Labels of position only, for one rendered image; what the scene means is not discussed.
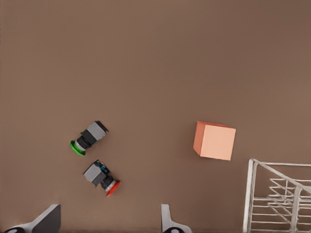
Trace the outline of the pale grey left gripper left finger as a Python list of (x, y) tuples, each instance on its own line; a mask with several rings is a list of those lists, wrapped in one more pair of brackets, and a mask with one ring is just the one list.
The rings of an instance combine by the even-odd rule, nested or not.
[(59, 233), (61, 205), (52, 204), (32, 222), (13, 226), (3, 233)]

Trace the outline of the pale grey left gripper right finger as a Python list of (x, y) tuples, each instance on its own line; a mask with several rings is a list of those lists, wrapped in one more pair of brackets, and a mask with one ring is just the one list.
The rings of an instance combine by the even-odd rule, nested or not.
[(162, 233), (192, 233), (190, 227), (172, 221), (168, 204), (161, 204), (161, 231)]

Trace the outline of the red button switch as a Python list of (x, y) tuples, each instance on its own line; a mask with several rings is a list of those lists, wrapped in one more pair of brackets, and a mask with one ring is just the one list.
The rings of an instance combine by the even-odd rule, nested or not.
[(121, 184), (121, 181), (115, 179), (106, 165), (99, 160), (93, 162), (83, 175), (95, 187), (100, 185), (105, 190), (107, 197), (110, 197)]

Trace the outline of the orange cube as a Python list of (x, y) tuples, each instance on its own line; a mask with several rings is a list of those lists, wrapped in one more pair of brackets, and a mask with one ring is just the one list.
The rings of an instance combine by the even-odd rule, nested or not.
[(197, 121), (193, 149), (201, 157), (230, 161), (236, 129)]

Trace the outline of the green button switch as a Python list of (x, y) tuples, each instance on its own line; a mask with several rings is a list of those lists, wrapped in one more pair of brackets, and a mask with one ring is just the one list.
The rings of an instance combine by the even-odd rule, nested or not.
[(99, 120), (96, 120), (81, 132), (81, 136), (78, 139), (71, 140), (69, 145), (76, 154), (85, 156), (86, 150), (104, 138), (108, 132), (108, 128)]

